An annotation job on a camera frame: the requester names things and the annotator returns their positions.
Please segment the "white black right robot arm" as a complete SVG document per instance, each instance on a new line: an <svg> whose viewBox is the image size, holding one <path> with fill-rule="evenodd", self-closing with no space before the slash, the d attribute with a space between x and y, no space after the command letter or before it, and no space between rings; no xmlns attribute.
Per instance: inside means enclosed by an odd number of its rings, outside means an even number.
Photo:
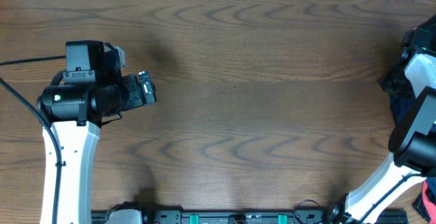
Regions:
<svg viewBox="0 0 436 224"><path fill-rule="evenodd" d="M384 162L334 205L325 223L375 223L412 186L435 177L435 18L404 34L381 82L397 115Z"/></svg>

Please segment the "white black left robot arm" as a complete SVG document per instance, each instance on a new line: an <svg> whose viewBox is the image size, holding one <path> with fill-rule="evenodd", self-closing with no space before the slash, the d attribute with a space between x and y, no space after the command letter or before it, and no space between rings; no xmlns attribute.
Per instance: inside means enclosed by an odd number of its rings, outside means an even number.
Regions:
<svg viewBox="0 0 436 224"><path fill-rule="evenodd" d="M46 153L41 223L92 223L92 176L104 117L156 102L147 71L61 71L38 99Z"/></svg>

